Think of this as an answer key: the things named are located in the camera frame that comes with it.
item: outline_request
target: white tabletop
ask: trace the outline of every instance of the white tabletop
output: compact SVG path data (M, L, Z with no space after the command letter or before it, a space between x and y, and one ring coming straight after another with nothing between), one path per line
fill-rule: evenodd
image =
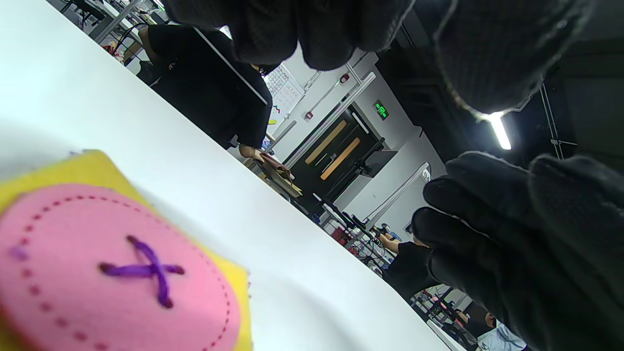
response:
M157 209L251 271L255 351L447 350L392 288L45 0L0 0L0 178L101 149ZM263 215L265 209L279 216Z

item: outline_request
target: purple stitching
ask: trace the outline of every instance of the purple stitching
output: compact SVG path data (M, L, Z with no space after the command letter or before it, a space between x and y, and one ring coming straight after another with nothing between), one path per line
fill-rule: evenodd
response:
M165 308L172 308L173 302L169 297L169 284L167 283L165 273L184 274L184 268L179 265L161 265L154 250L146 243L139 241L132 235L128 235L126 239L135 249L141 251L152 264L123 265L118 267L112 264L101 263L100 270L110 277L150 278L156 275L158 279L158 302Z

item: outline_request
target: black hair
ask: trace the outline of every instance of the black hair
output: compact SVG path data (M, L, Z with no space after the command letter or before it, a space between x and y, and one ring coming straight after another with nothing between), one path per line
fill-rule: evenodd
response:
M258 72L261 76L267 76L269 73L273 72L274 69L277 68L280 64L259 64Z

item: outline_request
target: gloved hand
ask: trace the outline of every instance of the gloved hand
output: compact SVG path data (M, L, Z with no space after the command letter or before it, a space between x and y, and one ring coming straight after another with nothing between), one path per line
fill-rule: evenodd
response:
M275 64L300 42L319 70L345 64L355 47L387 48L414 0L163 0L169 17L203 27L227 25L241 61Z
M527 172L470 152L446 170L412 223L431 276L532 349L624 349L624 178L579 156Z
M518 106L581 33L597 0L453 0L437 58L464 107L484 114Z

